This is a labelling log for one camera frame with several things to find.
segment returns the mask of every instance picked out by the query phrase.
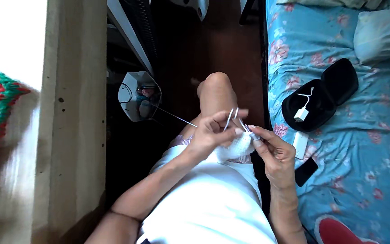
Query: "red shoe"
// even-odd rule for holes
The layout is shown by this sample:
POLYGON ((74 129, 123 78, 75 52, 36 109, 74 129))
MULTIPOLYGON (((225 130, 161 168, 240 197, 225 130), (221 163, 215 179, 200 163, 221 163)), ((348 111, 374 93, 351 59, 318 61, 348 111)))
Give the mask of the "red shoe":
POLYGON ((357 237, 347 226, 331 215, 317 218, 314 229, 318 244, 379 244, 357 237))

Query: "person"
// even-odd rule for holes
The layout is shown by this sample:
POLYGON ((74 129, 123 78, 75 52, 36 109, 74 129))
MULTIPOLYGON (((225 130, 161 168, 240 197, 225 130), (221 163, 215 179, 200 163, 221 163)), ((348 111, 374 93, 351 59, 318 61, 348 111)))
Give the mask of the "person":
POLYGON ((207 162, 219 145, 241 135, 239 109, 222 131, 236 94, 228 76, 209 75, 197 88, 201 113, 171 143, 152 173, 124 192, 103 217, 87 244, 279 243, 304 244, 295 189, 295 149, 273 132, 250 129, 264 141, 253 145, 270 180, 269 220, 249 155, 207 162))

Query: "fingernail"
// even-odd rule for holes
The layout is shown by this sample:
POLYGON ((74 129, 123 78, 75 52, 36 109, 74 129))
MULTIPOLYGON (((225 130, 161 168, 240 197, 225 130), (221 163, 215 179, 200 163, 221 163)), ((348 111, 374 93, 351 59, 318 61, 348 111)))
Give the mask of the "fingernail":
POLYGON ((254 147, 259 147, 259 146, 261 146, 261 145, 263 145, 263 142, 262 141, 260 141, 260 140, 255 140, 254 142, 253 142, 253 146, 254 147))
POLYGON ((241 134, 243 134, 243 130, 241 128, 235 128, 234 131, 236 132, 237 136, 240 136, 241 134))

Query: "knee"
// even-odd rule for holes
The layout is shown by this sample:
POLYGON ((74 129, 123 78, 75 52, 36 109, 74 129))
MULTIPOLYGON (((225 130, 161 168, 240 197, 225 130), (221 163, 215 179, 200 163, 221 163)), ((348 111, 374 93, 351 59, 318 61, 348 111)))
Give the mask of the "knee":
POLYGON ((228 75, 222 72, 215 72, 213 74, 210 74, 209 76, 207 76, 204 83, 205 86, 211 88, 231 86, 231 82, 228 78, 228 75))

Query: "hand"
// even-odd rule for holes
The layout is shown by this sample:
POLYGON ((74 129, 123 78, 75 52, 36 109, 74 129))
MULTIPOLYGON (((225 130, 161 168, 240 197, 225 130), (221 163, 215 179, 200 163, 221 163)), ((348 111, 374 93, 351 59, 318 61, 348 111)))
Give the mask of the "hand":
MULTIPOLYGON (((243 130, 238 127, 223 131, 229 114, 230 111, 221 111, 202 118, 194 132, 191 143, 183 153, 188 154, 198 164, 206 159, 217 146, 240 136, 243 130)), ((247 115, 247 109, 239 109, 237 118, 245 118, 247 115)))
POLYGON ((295 148, 283 141, 272 131, 249 125, 253 133, 261 136, 266 142, 253 142, 258 155, 263 158, 264 171, 275 190, 295 188, 294 157, 295 148))

